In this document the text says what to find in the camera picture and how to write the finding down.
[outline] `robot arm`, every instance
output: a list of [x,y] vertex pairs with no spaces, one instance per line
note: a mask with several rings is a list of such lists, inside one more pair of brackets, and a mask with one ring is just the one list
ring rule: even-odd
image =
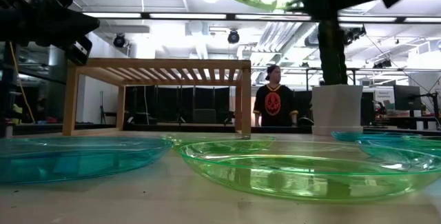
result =
[[99,20],[68,9],[72,2],[0,0],[0,41],[55,45],[74,63],[85,64],[92,49],[85,35],[99,27]]

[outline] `white pot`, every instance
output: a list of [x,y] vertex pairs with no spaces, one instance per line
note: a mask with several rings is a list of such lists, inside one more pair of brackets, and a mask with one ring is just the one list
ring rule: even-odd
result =
[[330,136],[332,132],[362,132],[360,104],[363,87],[324,85],[312,89],[312,134]]

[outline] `wooden bench leg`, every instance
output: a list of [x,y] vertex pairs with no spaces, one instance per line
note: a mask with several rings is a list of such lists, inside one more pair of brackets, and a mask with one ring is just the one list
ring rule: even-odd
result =
[[125,86],[118,88],[118,110],[116,113],[116,128],[123,131],[124,128],[124,110],[125,107]]
[[68,65],[68,75],[65,88],[63,135],[72,136],[76,121],[76,98],[78,94],[79,74],[76,65]]
[[234,116],[235,116],[234,126],[236,128],[236,132],[242,130],[242,90],[241,89],[242,89],[241,85],[236,86],[236,98],[235,98],[235,110],[234,110]]
[[242,134],[251,134],[251,70],[242,72]]

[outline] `person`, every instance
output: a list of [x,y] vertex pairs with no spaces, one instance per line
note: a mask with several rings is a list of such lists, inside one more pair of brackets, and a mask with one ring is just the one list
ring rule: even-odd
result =
[[294,106],[294,93],[280,84],[280,67],[271,65],[267,68],[267,85],[260,87],[256,93],[254,115],[256,127],[262,117],[263,127],[291,127],[297,124],[298,111]]

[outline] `orange pumpkin graphic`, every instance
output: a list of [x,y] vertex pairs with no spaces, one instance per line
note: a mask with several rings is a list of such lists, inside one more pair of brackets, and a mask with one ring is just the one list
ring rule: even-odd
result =
[[265,97],[265,109],[269,115],[275,116],[280,112],[280,96],[275,92],[270,92]]

